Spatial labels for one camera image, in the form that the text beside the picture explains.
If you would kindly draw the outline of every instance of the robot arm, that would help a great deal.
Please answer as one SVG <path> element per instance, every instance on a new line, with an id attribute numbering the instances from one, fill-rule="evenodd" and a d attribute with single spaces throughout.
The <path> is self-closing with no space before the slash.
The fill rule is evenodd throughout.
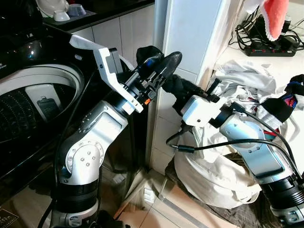
<path id="1" fill-rule="evenodd" d="M 227 137 L 228 141 L 242 139 L 265 140 L 263 129 L 251 118 L 242 116 L 242 107 L 223 105 L 225 99 L 213 103 L 192 94 L 180 113 L 184 125 L 203 127 L 210 123 Z M 295 166 L 278 150 L 261 142 L 233 144 L 246 166 L 271 204 L 272 213 L 287 225 L 304 224 L 303 180 L 295 175 Z M 184 151 L 193 152 L 193 147 L 173 145 Z"/>
<path id="2" fill-rule="evenodd" d="M 113 91 L 83 118 L 78 130 L 60 146 L 59 184 L 51 228 L 86 227 L 96 220 L 99 168 L 107 148 L 127 126 L 128 116 L 134 110 L 143 110 L 143 105 L 156 96 L 166 77 L 181 61 L 180 52 L 164 58 L 158 49 L 147 47 L 142 63 L 124 83 L 119 83 L 116 73 L 109 70 L 107 48 L 75 35 L 70 44 L 93 50 L 101 78 Z"/>

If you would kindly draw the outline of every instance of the washing machine drum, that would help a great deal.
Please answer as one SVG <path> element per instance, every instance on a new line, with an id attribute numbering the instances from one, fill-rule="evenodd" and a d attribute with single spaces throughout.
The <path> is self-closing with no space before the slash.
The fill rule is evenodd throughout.
<path id="1" fill-rule="evenodd" d="M 70 66 L 38 65 L 0 79 L 0 145 L 30 138 L 68 109 L 80 95 L 82 74 Z"/>

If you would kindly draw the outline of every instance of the tiled floor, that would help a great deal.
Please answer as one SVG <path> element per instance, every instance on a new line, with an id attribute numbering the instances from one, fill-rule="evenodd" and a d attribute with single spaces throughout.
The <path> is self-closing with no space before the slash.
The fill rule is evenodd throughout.
<path id="1" fill-rule="evenodd" d="M 153 185 L 157 191 L 160 191 L 164 176 L 155 171 L 149 174 Z M 143 209 L 133 211 L 127 211 L 127 209 L 121 214 L 119 220 L 123 220 L 131 228 L 200 228 L 204 225 L 207 228 L 237 228 L 203 209 L 172 183 L 167 183 L 163 195 L 179 209 L 191 215 L 197 222 L 196 225 L 158 198 L 153 204 L 146 203 Z"/>

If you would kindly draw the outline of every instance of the white cloth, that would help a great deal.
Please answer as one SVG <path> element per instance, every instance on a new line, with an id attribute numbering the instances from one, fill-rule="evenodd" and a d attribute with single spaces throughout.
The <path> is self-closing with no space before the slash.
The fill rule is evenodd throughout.
<path id="1" fill-rule="evenodd" d="M 280 97 L 284 91 L 284 88 L 276 87 L 276 75 L 271 73 L 270 68 L 255 66 L 248 61 L 231 60 L 221 66 L 215 76 L 221 83 L 214 93 L 227 98 L 228 105 L 236 101 L 252 113 L 261 107 L 259 103 L 270 97 Z M 282 124 L 280 131 L 289 142 L 296 165 L 302 173 L 304 152 L 301 139 L 304 135 L 300 131 L 300 114 L 300 111 L 294 111 L 291 118 Z M 210 124 L 204 128 L 194 127 L 192 132 L 194 138 L 184 134 L 179 144 L 207 146 L 227 141 Z M 253 202 L 260 188 L 243 167 L 227 161 L 223 155 L 230 152 L 235 152 L 231 146 L 195 151 L 193 154 L 177 152 L 174 158 L 176 173 L 187 190 L 207 204 L 229 209 L 249 199 Z"/>

